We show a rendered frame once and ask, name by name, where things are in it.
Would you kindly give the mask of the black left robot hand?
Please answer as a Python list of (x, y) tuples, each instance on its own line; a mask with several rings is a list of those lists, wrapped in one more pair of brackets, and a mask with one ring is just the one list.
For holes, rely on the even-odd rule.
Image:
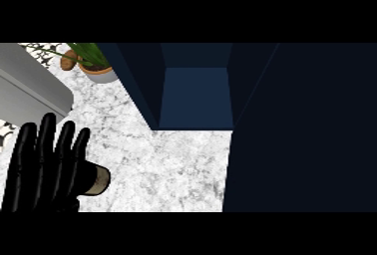
[(66, 121), (55, 140), (56, 116), (44, 114), (41, 124), (21, 126), (7, 169), (1, 212), (77, 212), (78, 196), (92, 188), (97, 169), (86, 161), (90, 129), (74, 136)]

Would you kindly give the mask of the dark blue open cabinet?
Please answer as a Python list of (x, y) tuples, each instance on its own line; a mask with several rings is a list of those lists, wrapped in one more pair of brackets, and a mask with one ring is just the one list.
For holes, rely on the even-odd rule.
[(232, 130), (275, 43), (102, 43), (152, 130)]

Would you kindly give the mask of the grey appliance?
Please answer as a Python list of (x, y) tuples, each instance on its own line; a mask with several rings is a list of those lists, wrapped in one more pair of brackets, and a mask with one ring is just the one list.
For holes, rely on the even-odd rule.
[(0, 43), (0, 120), (38, 123), (46, 113), (59, 122), (71, 111), (68, 87), (16, 43)]

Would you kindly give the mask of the brown wooden object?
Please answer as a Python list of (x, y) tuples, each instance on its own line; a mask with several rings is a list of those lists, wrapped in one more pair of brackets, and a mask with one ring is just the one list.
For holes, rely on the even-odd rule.
[(63, 71), (71, 71), (77, 65), (78, 55), (72, 50), (68, 50), (60, 58), (60, 68)]

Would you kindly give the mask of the green potted plant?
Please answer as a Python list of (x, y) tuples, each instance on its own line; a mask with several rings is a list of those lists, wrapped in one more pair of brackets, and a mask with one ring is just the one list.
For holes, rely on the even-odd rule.
[[(77, 65), (87, 78), (96, 84), (106, 84), (118, 79), (117, 73), (114, 71), (112, 65), (99, 49), (96, 43), (68, 43), (69, 50), (72, 50), (78, 55)], [(41, 49), (43, 52), (58, 55), (60, 58), (65, 53), (60, 54), (53, 50)]]

